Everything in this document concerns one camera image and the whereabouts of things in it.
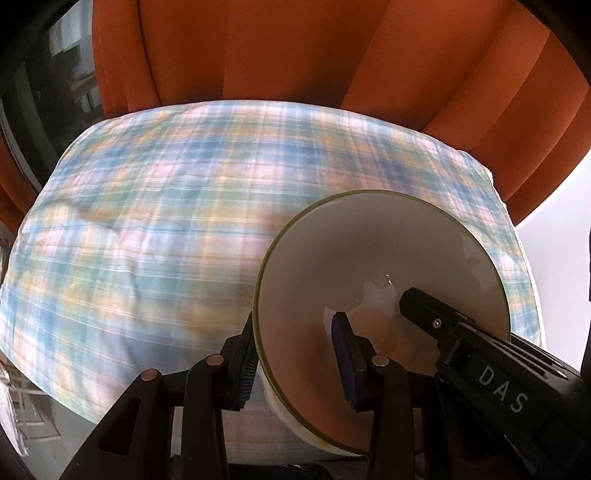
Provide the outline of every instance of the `orange curtain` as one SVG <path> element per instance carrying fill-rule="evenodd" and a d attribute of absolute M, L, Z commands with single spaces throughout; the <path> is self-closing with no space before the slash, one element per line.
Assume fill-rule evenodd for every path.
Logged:
<path fill-rule="evenodd" d="M 19 170 L 0 132 L 0 221 L 15 235 L 35 198 L 37 192 Z"/>
<path fill-rule="evenodd" d="M 591 148 L 589 85 L 517 0 L 95 0 L 107 116 L 289 100 L 423 131 L 491 169 L 514 223 Z"/>

